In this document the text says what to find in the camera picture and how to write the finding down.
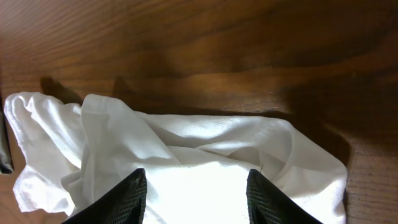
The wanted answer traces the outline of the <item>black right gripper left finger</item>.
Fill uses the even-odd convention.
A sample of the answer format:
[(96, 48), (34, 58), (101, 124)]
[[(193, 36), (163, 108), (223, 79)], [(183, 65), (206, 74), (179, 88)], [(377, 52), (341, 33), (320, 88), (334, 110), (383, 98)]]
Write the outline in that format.
[(146, 173), (139, 168), (63, 224), (142, 224), (146, 195)]

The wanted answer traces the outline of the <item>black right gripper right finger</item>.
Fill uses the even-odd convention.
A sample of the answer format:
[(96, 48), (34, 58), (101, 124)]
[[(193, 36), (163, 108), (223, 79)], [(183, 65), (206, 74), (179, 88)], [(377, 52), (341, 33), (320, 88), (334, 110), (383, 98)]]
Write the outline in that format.
[(250, 224), (320, 224), (258, 170), (249, 171), (246, 197)]

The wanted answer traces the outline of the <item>white robot print t-shirt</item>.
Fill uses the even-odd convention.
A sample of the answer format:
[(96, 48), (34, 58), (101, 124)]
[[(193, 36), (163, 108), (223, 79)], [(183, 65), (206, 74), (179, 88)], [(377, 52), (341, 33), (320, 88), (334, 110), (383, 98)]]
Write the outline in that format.
[(143, 168), (145, 223), (248, 223), (256, 169), (322, 223), (346, 221), (346, 167), (283, 119), (145, 114), (107, 96), (79, 105), (29, 92), (9, 95), (4, 113), (26, 162), (13, 188), (23, 212), (74, 216)]

